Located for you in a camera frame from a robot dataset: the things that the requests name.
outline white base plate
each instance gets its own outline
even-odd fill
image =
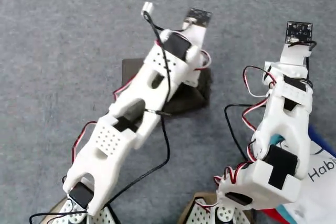
[[[68,199],[64,205],[62,206],[61,212],[70,212],[70,211],[82,211],[83,209],[78,206],[76,203],[71,201],[71,199]],[[57,218],[49,224],[79,224],[81,223],[87,214],[74,214],[74,215],[67,215],[63,216],[61,218]],[[90,216],[87,218],[86,224],[117,224],[114,220],[111,211],[108,207],[103,208],[96,216]]]

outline teal part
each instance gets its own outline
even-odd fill
[[[269,141],[269,144],[270,145],[277,145],[278,143],[282,142],[283,140],[285,140],[281,135],[279,134],[274,134],[270,141]]]
[[[289,224],[297,224],[293,217],[287,212],[283,205],[278,206],[275,209]]]

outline gray carpet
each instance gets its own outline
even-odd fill
[[[1,224],[28,223],[64,193],[60,179],[82,126],[102,116],[121,83],[123,58],[144,57],[154,35],[141,18],[144,1],[156,4],[158,25],[180,28],[189,7],[213,12],[204,49],[213,57],[208,108],[167,121],[171,161],[113,204],[122,223],[176,223],[197,191],[214,191],[212,176],[240,155],[223,107],[256,102],[241,79],[245,65],[279,59],[288,20],[314,23],[311,123],[334,146],[336,99],[334,0],[0,0],[0,216]],[[264,92],[260,72],[250,85]],[[251,132],[232,109],[242,144]],[[252,122],[260,120],[256,112]],[[165,157],[161,129],[133,151],[117,192]],[[258,223],[272,223],[262,214]]]

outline robotic arm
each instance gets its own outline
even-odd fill
[[[241,210],[270,209],[298,199],[310,156],[308,136],[312,85],[304,65],[316,45],[312,24],[287,24],[279,62],[266,62],[263,84],[270,87],[262,122],[248,145],[250,162],[225,169],[217,191],[219,206]],[[284,149],[274,136],[285,140]]]
[[[141,13],[148,20],[152,11],[153,4],[146,2]],[[160,120],[165,102],[170,100],[181,84],[198,85],[200,70],[197,69],[204,64],[201,49],[210,18],[211,13],[191,9],[182,32],[163,30],[161,41],[154,43],[129,87],[110,105],[109,112],[98,119],[88,143],[77,154],[63,185],[68,196],[89,215],[95,216],[109,200],[126,156],[131,149],[140,148],[149,137]],[[153,82],[158,78],[161,82],[154,87]],[[145,103],[145,111],[141,124],[136,126],[125,114],[141,100]],[[78,191],[76,186],[85,174],[94,178],[94,194],[83,199],[75,191]]]

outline black circuit board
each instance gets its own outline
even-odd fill
[[[194,24],[197,26],[207,27],[209,25],[209,22],[211,20],[212,13],[199,10],[196,8],[191,8],[189,12],[187,13],[187,16],[185,17],[185,22],[188,22],[188,18],[195,19]]]
[[[311,40],[313,24],[304,22],[287,22],[286,43]]]

